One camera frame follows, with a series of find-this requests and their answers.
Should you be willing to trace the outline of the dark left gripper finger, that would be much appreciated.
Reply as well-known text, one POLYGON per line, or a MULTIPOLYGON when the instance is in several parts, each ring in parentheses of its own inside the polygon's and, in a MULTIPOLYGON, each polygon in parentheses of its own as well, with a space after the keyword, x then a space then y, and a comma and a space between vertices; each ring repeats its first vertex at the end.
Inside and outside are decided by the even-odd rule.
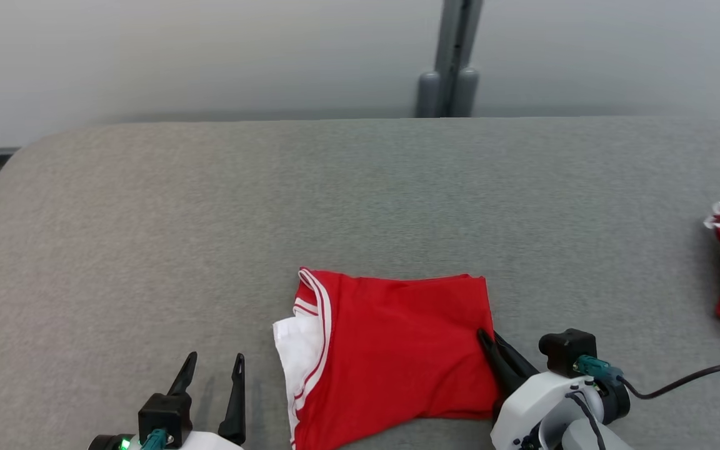
POLYGON ((231 393, 226 415, 218 426, 218 436, 237 446, 246 442, 245 357, 237 354, 231 373, 231 393))
POLYGON ((178 371, 177 376, 169 388, 169 396, 180 396, 186 394, 186 391, 188 390, 189 385, 191 385, 194 377, 197 360, 197 351, 191 351, 183 362, 182 367, 178 371))

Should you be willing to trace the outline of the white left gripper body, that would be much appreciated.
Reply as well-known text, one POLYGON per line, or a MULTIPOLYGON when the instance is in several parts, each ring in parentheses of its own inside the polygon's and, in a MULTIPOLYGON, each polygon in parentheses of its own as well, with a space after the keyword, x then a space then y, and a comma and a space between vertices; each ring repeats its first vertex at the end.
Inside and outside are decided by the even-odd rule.
POLYGON ((205 449, 236 449, 242 450, 243 448, 234 442, 227 441, 226 439, 218 436, 212 432, 191 432, 185 440, 182 450, 205 450, 205 449))

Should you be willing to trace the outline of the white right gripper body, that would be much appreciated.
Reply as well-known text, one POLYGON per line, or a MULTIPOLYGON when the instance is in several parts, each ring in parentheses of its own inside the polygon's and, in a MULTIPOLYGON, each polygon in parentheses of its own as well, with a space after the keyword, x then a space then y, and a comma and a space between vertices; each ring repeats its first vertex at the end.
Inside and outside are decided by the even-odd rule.
POLYGON ((566 394, 582 399, 597 422, 603 423, 605 407, 591 376, 566 378, 551 371, 533 375, 504 402, 492 427, 491 441, 496 449, 518 449, 537 428, 540 448, 568 448, 562 443, 566 428, 578 419, 586 420, 583 410, 566 394))

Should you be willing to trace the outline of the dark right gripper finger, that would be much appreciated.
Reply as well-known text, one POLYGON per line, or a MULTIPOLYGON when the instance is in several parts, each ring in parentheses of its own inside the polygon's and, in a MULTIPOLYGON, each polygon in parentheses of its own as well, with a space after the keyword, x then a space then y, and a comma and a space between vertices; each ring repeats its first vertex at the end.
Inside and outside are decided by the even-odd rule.
POLYGON ((487 330, 478 328, 477 341, 491 368, 499 391, 499 399, 503 401, 524 382, 524 373, 518 359, 521 355, 497 331, 491 335, 487 330))
POLYGON ((494 347, 495 350, 492 352, 494 353, 497 368, 503 375, 517 377, 519 379, 528 379, 539 373, 537 368, 497 333, 497 331, 494 333, 494 347))

